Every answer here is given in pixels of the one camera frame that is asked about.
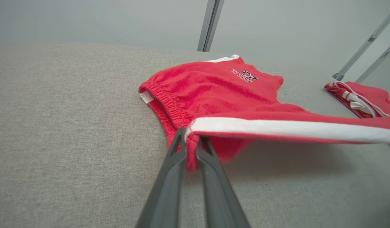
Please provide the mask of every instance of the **printed logo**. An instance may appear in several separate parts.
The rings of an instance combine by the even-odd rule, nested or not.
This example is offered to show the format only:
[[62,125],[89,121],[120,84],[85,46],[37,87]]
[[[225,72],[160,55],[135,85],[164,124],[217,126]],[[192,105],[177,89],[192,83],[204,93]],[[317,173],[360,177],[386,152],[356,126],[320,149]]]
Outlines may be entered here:
[[252,82],[253,80],[257,80],[258,79],[256,76],[252,75],[248,71],[238,72],[235,69],[231,69],[230,71],[232,73],[234,73],[235,75],[237,75],[238,77],[240,77],[241,79],[243,79],[244,81],[246,81],[246,82]]

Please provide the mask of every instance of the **gray fabric surface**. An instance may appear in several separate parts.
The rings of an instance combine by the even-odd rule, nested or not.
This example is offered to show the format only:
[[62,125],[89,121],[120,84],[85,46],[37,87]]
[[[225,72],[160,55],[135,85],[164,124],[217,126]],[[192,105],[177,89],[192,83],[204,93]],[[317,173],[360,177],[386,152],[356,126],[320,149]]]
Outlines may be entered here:
[[[137,88],[202,53],[86,43],[0,46],[0,227],[133,227],[166,151]],[[243,56],[285,79],[278,99],[356,116],[303,65]],[[390,146],[255,142],[225,164],[252,227],[390,227]],[[204,226],[199,173],[182,227]]]

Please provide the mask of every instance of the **folded red garment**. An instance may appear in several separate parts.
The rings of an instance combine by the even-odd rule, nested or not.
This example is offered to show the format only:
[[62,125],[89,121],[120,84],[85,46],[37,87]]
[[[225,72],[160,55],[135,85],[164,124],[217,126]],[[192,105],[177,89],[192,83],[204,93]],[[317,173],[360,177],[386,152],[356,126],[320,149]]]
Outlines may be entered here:
[[390,117],[328,117],[281,104],[281,76],[259,72],[238,55],[175,66],[139,87],[143,101],[160,119],[171,145],[187,127],[188,169],[196,168],[195,148],[208,136],[221,162],[228,162],[254,139],[320,143],[390,143]]
[[330,82],[324,88],[360,118],[390,117],[389,94],[383,89],[354,82]]

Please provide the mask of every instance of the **folded red cloth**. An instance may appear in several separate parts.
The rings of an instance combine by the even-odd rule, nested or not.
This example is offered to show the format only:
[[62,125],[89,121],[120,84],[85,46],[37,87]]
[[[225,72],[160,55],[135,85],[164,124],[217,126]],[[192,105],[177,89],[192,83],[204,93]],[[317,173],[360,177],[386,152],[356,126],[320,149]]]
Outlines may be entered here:
[[175,66],[139,87],[167,135],[185,134],[189,170],[196,168],[199,136],[208,136],[221,162],[254,139],[319,143],[390,143],[390,117],[352,119],[318,115],[281,104],[283,78],[259,72],[238,55]]
[[360,118],[390,117],[389,94],[383,89],[354,82],[330,82],[324,88]]

